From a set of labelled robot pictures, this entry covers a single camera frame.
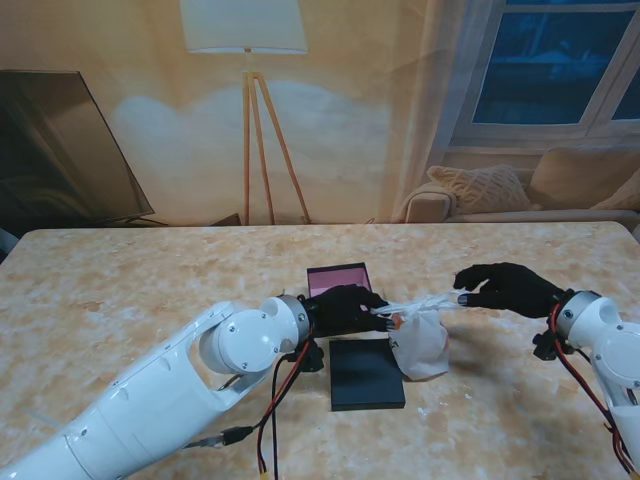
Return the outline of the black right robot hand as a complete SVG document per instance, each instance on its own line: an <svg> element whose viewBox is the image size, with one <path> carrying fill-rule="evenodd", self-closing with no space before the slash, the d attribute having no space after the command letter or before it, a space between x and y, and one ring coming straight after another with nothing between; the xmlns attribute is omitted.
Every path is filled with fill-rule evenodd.
<svg viewBox="0 0 640 480"><path fill-rule="evenodd" d="M453 288L464 290L458 304L468 308L508 310L526 318L544 318L565 291L514 263L475 264L455 275Z"/></svg>

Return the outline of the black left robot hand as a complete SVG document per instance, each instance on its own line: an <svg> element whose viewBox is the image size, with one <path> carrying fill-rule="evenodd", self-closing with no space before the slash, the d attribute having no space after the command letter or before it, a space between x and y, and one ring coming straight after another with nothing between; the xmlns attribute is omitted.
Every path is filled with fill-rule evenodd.
<svg viewBox="0 0 640 480"><path fill-rule="evenodd" d="M388 305L363 286L340 285L302 301L318 338L363 332L387 332L394 324L374 310Z"/></svg>

